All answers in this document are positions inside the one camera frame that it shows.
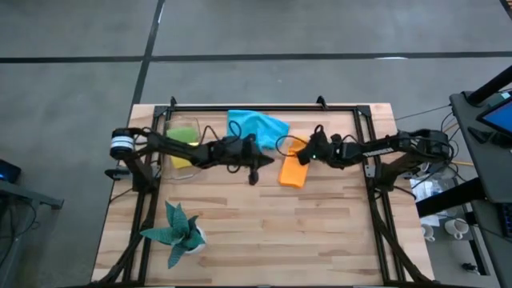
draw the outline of blue towel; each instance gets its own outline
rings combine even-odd
[[[256,135],[256,145],[260,150],[263,148],[275,149],[275,142],[279,137],[288,135],[290,124],[267,116],[258,112],[249,110],[229,110],[227,111],[227,134],[229,136],[236,136],[230,129],[230,122],[235,121],[242,128],[240,138],[247,137],[253,133]],[[240,133],[238,127],[232,124],[235,133]],[[279,146],[282,145],[284,139],[279,141]]]

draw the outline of white mug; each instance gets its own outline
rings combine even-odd
[[[455,239],[460,240],[462,239],[462,236],[470,230],[470,226],[467,225],[464,219],[457,218],[454,220],[446,221],[445,230],[454,236]]]
[[[428,224],[422,224],[423,237],[428,242],[434,242],[434,228]]]

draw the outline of monitor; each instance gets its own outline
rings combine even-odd
[[[477,121],[512,137],[512,97],[502,100],[477,116]]]

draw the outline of clear glass cup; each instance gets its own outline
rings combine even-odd
[[[199,121],[196,118],[172,117],[171,120],[166,122],[164,128],[166,137],[191,145],[197,145],[201,139]],[[162,177],[166,180],[188,179],[201,172],[201,169],[192,166],[190,163],[187,164],[183,159],[172,159],[169,155],[164,156],[163,165]]]

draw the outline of plant pot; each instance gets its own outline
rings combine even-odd
[[[185,254],[198,254],[199,252],[201,252],[201,251],[202,251],[203,249],[205,249],[205,247],[206,247],[206,234],[205,234],[205,231],[203,231],[203,230],[201,229],[201,227],[199,227],[199,226],[196,226],[196,228],[198,229],[199,234],[200,234],[200,235],[201,235],[201,237],[202,237],[202,240],[204,240],[204,241],[205,241],[205,244],[201,244],[201,245],[199,245],[199,246],[195,247],[195,248],[194,248],[194,249],[192,249],[192,250],[188,250],[187,252],[185,252]]]

